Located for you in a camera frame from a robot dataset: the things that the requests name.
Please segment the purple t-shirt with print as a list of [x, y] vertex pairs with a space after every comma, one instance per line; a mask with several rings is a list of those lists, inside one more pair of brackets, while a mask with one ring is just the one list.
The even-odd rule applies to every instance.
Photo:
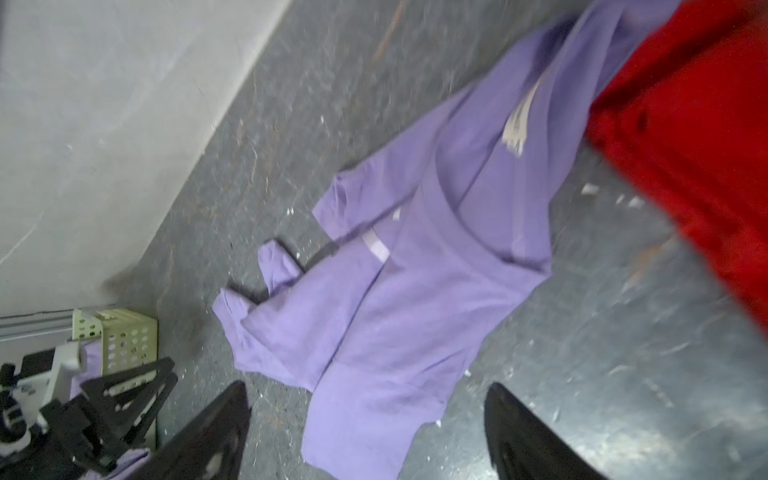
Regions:
[[276, 242], [268, 298], [212, 309], [235, 367], [311, 395], [302, 457], [337, 479], [394, 479], [485, 337], [550, 275], [549, 205], [593, 100], [674, 1], [596, 1], [517, 41], [313, 208], [335, 253], [308, 271]]

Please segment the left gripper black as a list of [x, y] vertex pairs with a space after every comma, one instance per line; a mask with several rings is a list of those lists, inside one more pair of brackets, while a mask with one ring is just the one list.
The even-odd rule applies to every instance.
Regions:
[[35, 432], [21, 453], [1, 459], [3, 479], [79, 479], [109, 475], [129, 449], [144, 444], [176, 385], [167, 357], [88, 380], [82, 394], [43, 408], [46, 433]]

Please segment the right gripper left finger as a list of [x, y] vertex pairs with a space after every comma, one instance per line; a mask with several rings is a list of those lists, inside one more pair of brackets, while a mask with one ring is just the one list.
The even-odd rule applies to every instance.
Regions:
[[237, 479], [251, 410], [245, 383], [232, 382], [132, 479]]

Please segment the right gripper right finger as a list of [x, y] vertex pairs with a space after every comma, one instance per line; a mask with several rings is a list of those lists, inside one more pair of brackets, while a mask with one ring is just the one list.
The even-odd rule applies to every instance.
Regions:
[[500, 479], [606, 479], [498, 382], [487, 391], [484, 427]]

